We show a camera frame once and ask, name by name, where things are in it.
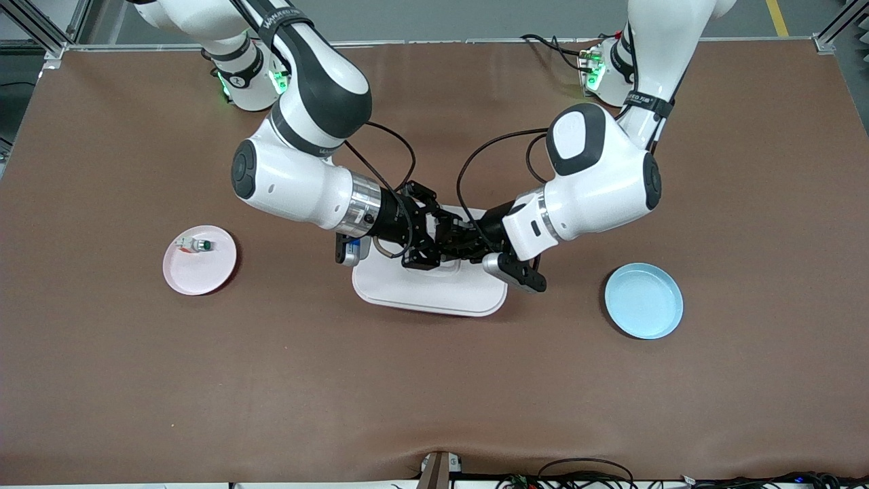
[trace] small bottle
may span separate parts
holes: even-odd
[[[178,247],[179,250],[185,253],[198,253],[200,251],[211,251],[213,250],[213,244],[207,239],[195,239],[195,238],[178,238],[175,241],[175,246]]]

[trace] metal frame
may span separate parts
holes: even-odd
[[[836,36],[848,26],[848,24],[857,20],[857,17],[869,7],[869,0],[850,0],[845,4],[845,7],[839,14],[830,22],[821,32],[817,32],[812,36],[815,42],[815,48],[818,54],[833,54],[836,52],[836,47],[833,46]]]
[[[713,43],[719,41],[806,41],[811,39],[809,36],[791,36],[791,37],[702,37],[702,43]],[[587,41],[600,41],[597,37],[578,37],[560,39],[562,43],[583,43]],[[329,43],[333,47],[349,49],[349,48],[369,48],[384,44],[444,44],[444,43],[461,43],[461,44],[489,44],[489,43],[537,43],[537,41],[526,41],[515,37],[505,38],[479,38],[466,39],[464,41],[337,41]],[[202,46],[199,44],[72,44],[67,46],[69,51],[88,51],[88,52],[154,52],[154,51],[199,51]]]
[[[76,5],[76,9],[73,11],[72,18],[70,19],[70,25],[66,26],[66,33],[72,36],[73,41],[78,42],[84,17],[88,14],[88,10],[90,10],[92,4],[93,0],[78,0],[78,5]]]
[[[18,24],[49,55],[60,57],[72,39],[46,17],[30,0],[0,0],[0,9]]]

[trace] silver metal ring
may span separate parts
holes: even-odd
[[[377,214],[381,208],[381,189],[373,179],[353,171],[353,192],[350,194],[350,204],[341,222],[334,231],[354,238],[361,238],[371,231],[375,225]]]
[[[541,189],[541,193],[537,196],[537,208],[540,209],[541,218],[543,219],[543,225],[546,226],[549,234],[555,238],[559,243],[563,242],[564,239],[559,236],[557,232],[555,232],[555,226],[552,225],[552,220],[549,218],[549,211],[546,208],[546,187]]]

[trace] wire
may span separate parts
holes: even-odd
[[[622,36],[630,36],[630,38],[632,40],[634,39],[634,31],[631,29],[630,23],[627,24],[626,28],[621,32],[621,35]],[[635,46],[632,47],[631,51],[630,51],[631,52],[631,64],[634,65],[634,86],[633,86],[632,90],[637,90],[637,80],[640,79],[640,66],[637,65],[636,51],[637,50],[636,50]],[[621,109],[621,111],[618,113],[618,115],[615,116],[615,120],[621,119],[622,116],[624,116],[625,114],[627,114],[628,111],[631,110],[631,107],[633,107],[633,105],[625,105]]]
[[[455,195],[459,198],[459,204],[461,204],[461,208],[465,211],[465,214],[468,215],[468,222],[470,222],[474,226],[474,228],[477,230],[477,233],[480,235],[480,238],[492,251],[496,251],[494,243],[492,243],[492,241],[487,238],[485,234],[483,234],[483,229],[480,227],[480,224],[477,223],[477,220],[474,219],[474,216],[471,215],[471,211],[468,209],[468,205],[465,204],[465,199],[461,196],[461,180],[465,177],[465,171],[468,170],[468,167],[471,165],[471,162],[474,161],[474,158],[476,158],[477,155],[482,153],[483,150],[485,150],[492,144],[503,141],[504,139],[509,139],[511,137],[526,136],[527,134],[540,134],[546,131],[548,131],[548,128],[545,127],[540,129],[529,129],[526,131],[511,132],[509,134],[498,136],[495,139],[491,139],[487,141],[483,146],[477,148],[476,151],[474,151],[471,156],[468,157],[468,161],[466,161],[465,164],[461,167],[461,171],[459,171],[459,177],[455,180]]]
[[[772,486],[776,489],[780,489],[779,485],[776,483],[808,484],[811,485],[813,489],[839,489],[842,486],[853,489],[869,484],[869,477],[863,479],[840,479],[835,475],[826,472],[790,472],[770,479],[748,479],[738,477],[735,479],[723,480],[698,480],[693,487],[704,489],[766,489],[768,486]]]
[[[11,82],[8,84],[0,84],[0,87],[11,87],[12,85],[30,85],[31,87],[36,87],[36,84],[33,82]]]
[[[544,39],[543,37],[540,37],[536,34],[526,34],[525,36],[522,36],[521,38],[525,39],[525,40],[534,39],[534,40],[540,41],[541,43],[543,43],[543,45],[545,45],[546,47],[548,47],[551,50],[557,50],[558,53],[561,54],[561,59],[563,59],[564,62],[567,63],[567,66],[570,66],[574,70],[582,71],[583,73],[591,73],[592,72],[591,69],[586,68],[584,66],[579,66],[578,64],[575,64],[575,63],[571,62],[569,59],[567,59],[568,54],[571,56],[580,56],[580,52],[575,51],[575,50],[566,50],[566,49],[562,48],[561,43],[558,42],[558,37],[556,37],[556,36],[552,36],[552,42],[548,42],[546,39]]]
[[[380,242],[380,238],[378,238],[377,236],[374,236],[373,238],[371,238],[371,243],[375,246],[375,249],[378,252],[380,252],[380,254],[383,255],[384,257],[386,257],[386,258],[393,257],[392,252],[383,247],[383,245]]]
[[[401,197],[398,195],[398,193],[391,186],[389,186],[389,182],[386,181],[386,178],[384,178],[383,175],[381,175],[380,172],[377,171],[377,169],[372,166],[371,163],[369,163],[368,160],[365,159],[365,157],[359,151],[357,151],[356,148],[354,148],[349,141],[344,141],[344,144],[353,152],[353,154],[356,155],[356,157],[359,158],[360,161],[362,161],[362,164],[364,164],[369,171],[375,174],[375,177],[380,180],[381,184],[383,184],[383,187],[388,189],[389,192],[392,193],[392,196],[395,198],[395,202],[398,203],[399,209],[404,212],[404,218],[408,221],[408,243],[404,245],[404,248],[401,251],[397,252],[394,255],[390,255],[389,258],[403,257],[405,254],[407,254],[408,250],[410,250],[410,247],[414,243],[414,223],[410,220],[410,213],[408,212],[407,207],[404,206],[404,202],[401,200]]]
[[[558,50],[559,49],[558,47],[556,47],[558,45],[558,37],[555,37],[555,36],[552,36],[552,39],[553,39],[552,43],[550,43],[549,41],[544,39],[542,36],[538,36],[536,34],[526,34],[525,36],[522,36],[521,39],[525,39],[526,41],[528,39],[540,41],[544,46],[548,47],[550,50]],[[563,48],[561,48],[561,51],[563,51],[564,53],[569,54],[571,56],[579,56],[580,55],[579,51],[566,50]]]
[[[400,190],[402,187],[404,187],[404,185],[406,185],[408,183],[408,181],[410,181],[410,177],[411,177],[411,175],[414,174],[414,170],[416,169],[416,153],[414,152],[413,146],[411,146],[410,143],[408,142],[408,140],[405,139],[401,134],[389,129],[387,126],[385,126],[383,124],[378,124],[378,123],[371,122],[371,121],[368,121],[365,124],[370,125],[371,127],[376,127],[377,129],[379,129],[381,131],[386,131],[388,134],[391,134],[396,139],[401,141],[401,143],[404,144],[405,148],[408,148],[408,152],[410,153],[410,168],[408,169],[408,174],[404,176],[404,179],[401,181],[401,183],[395,187],[395,189],[397,191]]]
[[[631,471],[629,471],[627,469],[627,467],[623,466],[622,464],[618,464],[616,462],[611,462],[609,460],[592,459],[592,458],[588,458],[588,457],[578,457],[575,459],[561,459],[561,460],[555,460],[554,462],[549,462],[548,464],[541,467],[541,469],[539,471],[537,471],[537,477],[539,478],[543,474],[543,471],[545,471],[549,467],[558,466],[561,464],[569,464],[569,463],[573,463],[573,462],[587,462],[587,463],[604,464],[607,466],[617,467],[617,468],[621,469],[622,471],[624,471],[624,473],[627,474],[628,481],[630,482],[631,487],[636,488],[636,484],[634,483],[634,474]]]
[[[546,180],[538,175],[537,172],[534,171],[534,167],[531,165],[531,150],[533,150],[534,145],[537,144],[538,141],[546,137],[546,135],[546,133],[543,133],[532,139],[531,142],[528,143],[528,148],[525,150],[525,165],[528,167],[528,171],[531,173],[531,176],[534,177],[535,180],[544,185],[546,184]]]

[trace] blue plate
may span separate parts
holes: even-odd
[[[665,337],[682,320],[682,292],[657,266],[631,263],[616,270],[604,291],[609,316],[624,332],[642,339]]]

